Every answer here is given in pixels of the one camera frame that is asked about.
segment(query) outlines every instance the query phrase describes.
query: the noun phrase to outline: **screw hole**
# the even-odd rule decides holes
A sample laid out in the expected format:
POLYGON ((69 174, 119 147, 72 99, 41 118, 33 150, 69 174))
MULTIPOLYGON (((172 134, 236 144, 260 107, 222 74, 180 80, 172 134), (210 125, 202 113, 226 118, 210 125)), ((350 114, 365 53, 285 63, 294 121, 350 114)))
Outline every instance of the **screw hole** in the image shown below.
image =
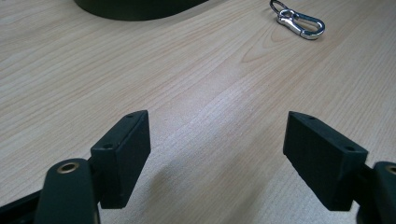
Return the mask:
POLYGON ((111 144, 111 143, 104 144, 103 148, 104 149, 111 149, 111 148, 113 148, 113 144, 111 144))
POLYGON ((346 150, 348 150, 348 151, 355 151, 355 148, 354 148, 354 147, 346 147, 346 150))
POLYGON ((387 170, 388 170, 391 174, 396 175, 396 166, 393 166, 393 165, 387 166, 387 170))
POLYGON ((67 173, 71 173, 75 170, 77 170, 77 168, 79 167, 79 164, 77 162, 69 162, 66 164, 63 164, 62 166, 60 166, 58 168, 58 173, 59 174, 67 174, 67 173))

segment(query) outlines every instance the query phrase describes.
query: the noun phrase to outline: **light wood surface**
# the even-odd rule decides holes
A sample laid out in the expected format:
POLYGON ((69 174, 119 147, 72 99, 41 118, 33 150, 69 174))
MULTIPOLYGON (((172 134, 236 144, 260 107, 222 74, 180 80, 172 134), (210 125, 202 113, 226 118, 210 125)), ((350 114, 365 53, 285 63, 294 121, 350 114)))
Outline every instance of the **light wood surface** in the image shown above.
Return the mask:
POLYGON ((396 161, 396 1, 285 0, 322 19, 307 41, 262 0, 209 0, 111 21, 72 0, 0 1, 0 205, 51 165, 90 157, 147 109, 152 152, 103 223, 355 223, 327 211, 282 154, 290 110, 396 161))

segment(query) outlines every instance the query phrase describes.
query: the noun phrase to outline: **carabiner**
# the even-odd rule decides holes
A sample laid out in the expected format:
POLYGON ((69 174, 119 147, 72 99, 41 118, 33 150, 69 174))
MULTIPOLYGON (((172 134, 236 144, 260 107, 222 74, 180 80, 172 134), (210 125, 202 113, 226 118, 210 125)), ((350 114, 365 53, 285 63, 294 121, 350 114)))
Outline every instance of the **carabiner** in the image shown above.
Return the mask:
POLYGON ((324 29, 325 29, 323 21, 313 18, 313 17, 310 17, 310 16, 306 16, 301 13, 298 13, 292 9, 289 9, 283 3, 276 1, 276 0, 271 0, 270 6, 274 10, 274 12, 276 12, 276 14, 277 14, 277 22, 288 27, 295 34, 299 35, 300 37, 308 39, 308 40, 315 40, 315 39, 318 39, 323 34, 324 29), (279 4, 284 9, 281 11, 278 11, 274 7, 273 3, 279 4), (317 30, 305 29, 302 26, 300 26, 298 23, 296 23, 295 21, 314 26, 317 28, 317 30))

